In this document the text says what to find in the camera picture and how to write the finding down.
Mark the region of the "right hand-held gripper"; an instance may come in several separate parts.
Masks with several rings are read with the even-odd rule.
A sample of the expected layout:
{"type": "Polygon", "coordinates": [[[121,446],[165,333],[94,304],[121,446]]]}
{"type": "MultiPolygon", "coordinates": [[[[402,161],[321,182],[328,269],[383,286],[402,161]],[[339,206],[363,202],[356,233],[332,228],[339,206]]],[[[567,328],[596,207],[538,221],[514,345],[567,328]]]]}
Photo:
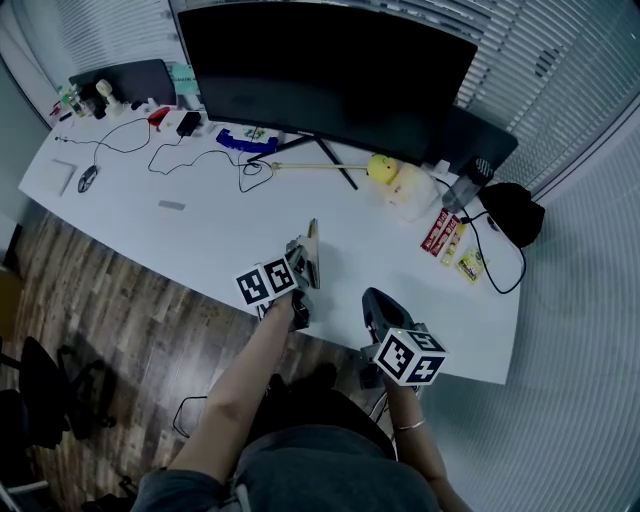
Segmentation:
{"type": "Polygon", "coordinates": [[[382,291],[370,287],[362,296],[364,324],[371,343],[361,349],[360,385],[382,386],[387,377],[399,386],[431,384],[448,351],[423,323],[382,291]]]}

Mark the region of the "small bottles cluster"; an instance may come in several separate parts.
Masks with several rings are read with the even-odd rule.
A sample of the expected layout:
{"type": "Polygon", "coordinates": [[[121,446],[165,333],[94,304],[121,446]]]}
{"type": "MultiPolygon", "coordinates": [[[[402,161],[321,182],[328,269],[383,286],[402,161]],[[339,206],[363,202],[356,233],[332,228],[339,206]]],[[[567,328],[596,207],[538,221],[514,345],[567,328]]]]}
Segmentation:
{"type": "Polygon", "coordinates": [[[71,115],[79,118],[92,116],[90,107],[81,99],[81,88],[74,84],[70,87],[59,85],[56,88],[58,101],[49,114],[54,120],[63,121],[71,115]]]}

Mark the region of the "black power adapter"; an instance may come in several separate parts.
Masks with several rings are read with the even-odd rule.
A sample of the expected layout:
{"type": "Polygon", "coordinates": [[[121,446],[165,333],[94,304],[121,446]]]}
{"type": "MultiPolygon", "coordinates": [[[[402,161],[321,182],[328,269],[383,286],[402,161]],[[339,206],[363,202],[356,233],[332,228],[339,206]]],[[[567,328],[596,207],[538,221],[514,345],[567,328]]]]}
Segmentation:
{"type": "Polygon", "coordinates": [[[201,124],[201,114],[197,111],[186,112],[176,128],[176,133],[181,137],[190,137],[201,124]]]}

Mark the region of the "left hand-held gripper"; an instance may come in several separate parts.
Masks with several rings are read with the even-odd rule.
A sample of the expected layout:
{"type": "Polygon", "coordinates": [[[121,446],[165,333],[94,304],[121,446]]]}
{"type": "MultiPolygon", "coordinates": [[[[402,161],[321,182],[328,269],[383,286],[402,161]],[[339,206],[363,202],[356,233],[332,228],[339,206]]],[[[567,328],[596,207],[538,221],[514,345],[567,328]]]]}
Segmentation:
{"type": "Polygon", "coordinates": [[[236,276],[235,283],[245,305],[256,309],[259,320],[277,298],[291,293],[294,317],[290,330],[303,330],[310,325],[313,309],[309,290],[320,288],[318,221],[312,219],[307,236],[291,240],[286,249],[284,256],[236,276]]]}

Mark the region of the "black office chair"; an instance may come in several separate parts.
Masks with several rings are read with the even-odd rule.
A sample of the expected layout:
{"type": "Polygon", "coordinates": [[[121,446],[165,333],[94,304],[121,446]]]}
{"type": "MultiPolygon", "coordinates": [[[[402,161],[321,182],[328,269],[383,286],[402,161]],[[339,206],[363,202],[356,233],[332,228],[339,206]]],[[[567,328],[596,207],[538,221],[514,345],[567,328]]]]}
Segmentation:
{"type": "Polygon", "coordinates": [[[107,372],[105,362],[95,359],[71,377],[65,358],[72,354],[63,345],[51,356],[31,336],[18,360],[0,352],[0,366],[18,373],[18,387],[0,391],[0,441],[11,441],[21,449],[54,449],[66,432],[84,440],[97,428],[116,426],[110,402],[94,391],[96,376],[107,372]]]}

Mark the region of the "black cloth bag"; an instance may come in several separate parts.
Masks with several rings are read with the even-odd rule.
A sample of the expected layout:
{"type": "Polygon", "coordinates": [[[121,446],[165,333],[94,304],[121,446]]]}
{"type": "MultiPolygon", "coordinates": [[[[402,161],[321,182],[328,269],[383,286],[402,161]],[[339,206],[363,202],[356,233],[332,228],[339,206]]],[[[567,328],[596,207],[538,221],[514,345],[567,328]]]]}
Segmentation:
{"type": "Polygon", "coordinates": [[[478,197],[488,215],[518,248],[531,245],[540,234],[546,210],[516,183],[483,188],[478,197]]]}

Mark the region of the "red snack packet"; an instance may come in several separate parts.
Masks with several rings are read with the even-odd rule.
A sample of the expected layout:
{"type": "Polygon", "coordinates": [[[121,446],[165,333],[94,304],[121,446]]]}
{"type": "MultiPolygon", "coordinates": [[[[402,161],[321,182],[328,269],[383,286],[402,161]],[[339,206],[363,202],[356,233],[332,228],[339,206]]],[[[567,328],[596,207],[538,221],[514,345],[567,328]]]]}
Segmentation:
{"type": "Polygon", "coordinates": [[[433,256],[438,256],[458,224],[459,218],[442,208],[427,236],[422,241],[421,249],[433,256]]]}

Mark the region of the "yellow snack bar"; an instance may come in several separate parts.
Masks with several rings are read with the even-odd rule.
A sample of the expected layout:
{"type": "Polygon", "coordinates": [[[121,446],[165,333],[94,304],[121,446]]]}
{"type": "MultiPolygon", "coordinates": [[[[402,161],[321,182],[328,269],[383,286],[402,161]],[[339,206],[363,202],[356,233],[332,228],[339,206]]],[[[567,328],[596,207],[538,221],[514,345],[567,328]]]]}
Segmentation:
{"type": "Polygon", "coordinates": [[[453,234],[450,236],[446,249],[440,259],[440,262],[445,266],[450,266],[452,264],[455,253],[460,244],[461,238],[463,237],[466,231],[467,225],[460,223],[456,226],[453,234]]]}

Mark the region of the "teal cardboard box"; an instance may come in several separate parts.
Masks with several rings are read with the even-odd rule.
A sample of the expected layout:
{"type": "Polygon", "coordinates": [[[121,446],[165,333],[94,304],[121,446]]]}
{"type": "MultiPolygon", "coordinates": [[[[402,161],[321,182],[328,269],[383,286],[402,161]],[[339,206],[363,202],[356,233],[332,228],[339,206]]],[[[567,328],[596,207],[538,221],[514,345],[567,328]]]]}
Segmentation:
{"type": "Polygon", "coordinates": [[[169,75],[177,95],[199,95],[199,87],[190,65],[172,63],[168,66],[169,75]]]}

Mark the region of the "black monitor stand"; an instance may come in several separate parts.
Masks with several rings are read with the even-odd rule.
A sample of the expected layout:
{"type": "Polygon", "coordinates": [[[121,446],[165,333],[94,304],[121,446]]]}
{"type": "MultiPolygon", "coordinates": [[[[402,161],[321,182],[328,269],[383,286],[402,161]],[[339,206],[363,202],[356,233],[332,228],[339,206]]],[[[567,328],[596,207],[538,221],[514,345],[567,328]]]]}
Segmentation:
{"type": "Polygon", "coordinates": [[[302,145],[305,145],[305,144],[311,144],[311,143],[316,144],[324,152],[324,154],[329,158],[329,160],[332,162],[331,168],[338,169],[340,171],[340,173],[342,174],[342,176],[348,181],[350,186],[354,190],[358,190],[358,186],[356,185],[355,181],[352,179],[351,175],[347,171],[348,166],[343,164],[342,162],[340,162],[339,159],[334,155],[332,150],[329,148],[329,146],[318,136],[302,135],[302,136],[298,137],[295,140],[291,140],[289,142],[285,142],[285,143],[279,144],[271,152],[264,152],[264,153],[260,153],[260,154],[258,154],[256,156],[253,156],[253,157],[249,158],[247,160],[247,162],[248,163],[254,163],[254,162],[257,162],[257,161],[262,161],[264,158],[266,158],[268,156],[273,156],[275,154],[287,151],[289,149],[293,149],[295,147],[302,146],[302,145]]]}

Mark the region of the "clear water bottle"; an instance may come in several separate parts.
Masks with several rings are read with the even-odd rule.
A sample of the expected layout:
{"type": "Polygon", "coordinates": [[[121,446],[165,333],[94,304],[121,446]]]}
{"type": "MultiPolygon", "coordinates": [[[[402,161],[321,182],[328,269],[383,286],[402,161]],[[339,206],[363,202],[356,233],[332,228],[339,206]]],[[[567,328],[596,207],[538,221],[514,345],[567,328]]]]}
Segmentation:
{"type": "Polygon", "coordinates": [[[457,214],[484,188],[494,176],[491,163],[479,156],[471,158],[461,169],[456,181],[442,197],[442,205],[457,214]]]}

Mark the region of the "yellow plush toy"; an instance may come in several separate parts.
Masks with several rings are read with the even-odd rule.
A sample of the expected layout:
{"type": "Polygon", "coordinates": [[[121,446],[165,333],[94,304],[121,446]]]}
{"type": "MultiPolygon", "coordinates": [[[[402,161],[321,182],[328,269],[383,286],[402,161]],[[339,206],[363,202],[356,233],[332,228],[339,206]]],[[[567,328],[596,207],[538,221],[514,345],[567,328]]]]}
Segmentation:
{"type": "Polygon", "coordinates": [[[397,161],[382,154],[374,154],[367,164],[367,175],[374,181],[388,185],[398,174],[397,161]]]}

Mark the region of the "person's grey shirt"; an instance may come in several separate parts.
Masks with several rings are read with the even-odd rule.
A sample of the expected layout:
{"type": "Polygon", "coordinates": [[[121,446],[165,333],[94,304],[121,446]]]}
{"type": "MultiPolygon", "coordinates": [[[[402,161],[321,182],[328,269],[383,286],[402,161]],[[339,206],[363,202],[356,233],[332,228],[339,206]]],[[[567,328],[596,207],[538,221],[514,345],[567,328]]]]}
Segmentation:
{"type": "Polygon", "coordinates": [[[411,467],[339,427],[300,426],[260,437],[231,481],[190,470],[147,474],[131,512],[440,512],[411,467]]]}

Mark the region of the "wooden back scratcher stick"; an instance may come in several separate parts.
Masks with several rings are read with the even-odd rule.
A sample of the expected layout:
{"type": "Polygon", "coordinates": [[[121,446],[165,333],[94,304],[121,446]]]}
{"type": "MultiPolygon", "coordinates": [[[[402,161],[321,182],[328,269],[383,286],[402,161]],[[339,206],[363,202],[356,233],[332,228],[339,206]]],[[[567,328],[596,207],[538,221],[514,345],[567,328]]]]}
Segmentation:
{"type": "Polygon", "coordinates": [[[367,170],[367,165],[354,165],[354,164],[292,164],[292,163],[281,163],[281,162],[273,162],[270,164],[271,168],[274,171],[277,170],[285,170],[285,169],[357,169],[357,170],[367,170]]]}

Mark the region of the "person's left forearm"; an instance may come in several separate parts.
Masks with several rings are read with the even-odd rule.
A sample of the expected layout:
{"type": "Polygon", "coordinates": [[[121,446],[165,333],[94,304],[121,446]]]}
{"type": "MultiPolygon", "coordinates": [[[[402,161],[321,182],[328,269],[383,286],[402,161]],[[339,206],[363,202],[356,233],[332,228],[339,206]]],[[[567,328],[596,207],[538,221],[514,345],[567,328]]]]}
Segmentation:
{"type": "Polygon", "coordinates": [[[234,473],[294,317],[290,293],[276,299],[248,343],[211,388],[195,431],[168,466],[220,483],[234,473]]]}

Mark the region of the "person's right forearm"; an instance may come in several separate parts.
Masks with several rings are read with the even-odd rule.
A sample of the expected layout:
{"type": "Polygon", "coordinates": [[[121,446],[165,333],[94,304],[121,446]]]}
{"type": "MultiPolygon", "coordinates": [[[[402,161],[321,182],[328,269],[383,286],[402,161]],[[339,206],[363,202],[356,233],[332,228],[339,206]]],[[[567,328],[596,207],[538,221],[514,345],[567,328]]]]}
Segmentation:
{"type": "Polygon", "coordinates": [[[426,480],[442,512],[472,512],[453,489],[441,453],[436,445],[422,406],[411,387],[384,379],[389,415],[400,462],[411,466],[426,480]]]}

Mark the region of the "yellow snack packet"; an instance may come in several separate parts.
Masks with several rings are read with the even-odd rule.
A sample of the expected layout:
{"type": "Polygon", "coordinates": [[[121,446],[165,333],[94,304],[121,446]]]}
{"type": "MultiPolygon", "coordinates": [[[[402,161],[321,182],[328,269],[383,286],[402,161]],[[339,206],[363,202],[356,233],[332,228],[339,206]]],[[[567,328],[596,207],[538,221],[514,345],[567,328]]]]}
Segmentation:
{"type": "Polygon", "coordinates": [[[456,268],[470,284],[477,283],[485,270],[479,248],[470,246],[456,263],[456,268]]]}

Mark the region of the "large curved black monitor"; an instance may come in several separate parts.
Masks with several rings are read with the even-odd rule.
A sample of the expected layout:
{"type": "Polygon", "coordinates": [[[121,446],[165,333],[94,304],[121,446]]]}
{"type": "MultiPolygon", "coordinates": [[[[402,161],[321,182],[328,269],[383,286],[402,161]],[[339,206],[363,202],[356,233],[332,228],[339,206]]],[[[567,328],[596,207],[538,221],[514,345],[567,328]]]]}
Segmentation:
{"type": "Polygon", "coordinates": [[[414,20],[327,3],[220,4],[178,23],[209,118],[417,164],[477,51],[414,20]]]}

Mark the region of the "person's black trousers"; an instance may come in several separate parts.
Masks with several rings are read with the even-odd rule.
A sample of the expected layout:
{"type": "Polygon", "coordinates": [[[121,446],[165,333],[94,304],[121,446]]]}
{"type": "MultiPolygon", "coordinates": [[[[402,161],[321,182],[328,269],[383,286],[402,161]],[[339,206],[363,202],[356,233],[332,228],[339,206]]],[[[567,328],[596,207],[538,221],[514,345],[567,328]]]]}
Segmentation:
{"type": "Polygon", "coordinates": [[[395,459],[392,442],[382,429],[356,403],[333,388],[336,378],[337,369],[331,363],[321,364],[290,384],[281,375],[272,375],[247,442],[293,427],[338,427],[368,439],[387,458],[395,459]]]}

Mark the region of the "black screen panel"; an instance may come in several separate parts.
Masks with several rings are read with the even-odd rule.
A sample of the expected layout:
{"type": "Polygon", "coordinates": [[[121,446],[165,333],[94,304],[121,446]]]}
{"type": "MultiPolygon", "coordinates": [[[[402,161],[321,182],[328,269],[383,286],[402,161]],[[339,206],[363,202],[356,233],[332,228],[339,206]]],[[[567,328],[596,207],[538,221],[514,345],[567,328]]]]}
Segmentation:
{"type": "Polygon", "coordinates": [[[93,98],[101,107],[106,100],[97,92],[99,80],[106,80],[112,94],[121,103],[145,103],[152,98],[159,105],[176,105],[176,92],[162,59],[150,59],[107,66],[69,77],[71,85],[81,89],[81,98],[93,98]]]}
{"type": "Polygon", "coordinates": [[[425,160],[431,165],[444,160],[449,163],[451,173],[461,175],[469,161],[481,158],[495,172],[517,147],[518,140],[511,133],[453,106],[425,160]]]}

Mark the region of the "white flat pad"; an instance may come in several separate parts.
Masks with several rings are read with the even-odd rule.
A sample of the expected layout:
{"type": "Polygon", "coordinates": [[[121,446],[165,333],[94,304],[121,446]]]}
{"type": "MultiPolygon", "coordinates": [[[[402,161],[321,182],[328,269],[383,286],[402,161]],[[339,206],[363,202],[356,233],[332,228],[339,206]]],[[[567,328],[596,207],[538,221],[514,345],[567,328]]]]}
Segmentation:
{"type": "Polygon", "coordinates": [[[59,159],[52,159],[47,173],[47,179],[51,192],[55,193],[57,196],[62,196],[76,170],[76,164],[59,159]]]}

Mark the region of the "small white desk fan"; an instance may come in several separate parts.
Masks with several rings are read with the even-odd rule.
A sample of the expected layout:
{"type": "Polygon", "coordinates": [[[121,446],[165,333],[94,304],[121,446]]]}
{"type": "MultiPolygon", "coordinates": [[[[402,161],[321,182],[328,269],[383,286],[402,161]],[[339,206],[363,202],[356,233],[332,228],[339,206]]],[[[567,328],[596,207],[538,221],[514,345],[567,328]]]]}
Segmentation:
{"type": "Polygon", "coordinates": [[[114,95],[111,84],[105,80],[99,80],[96,85],[97,92],[106,101],[105,112],[110,119],[119,117],[125,110],[124,104],[120,102],[114,95]]]}

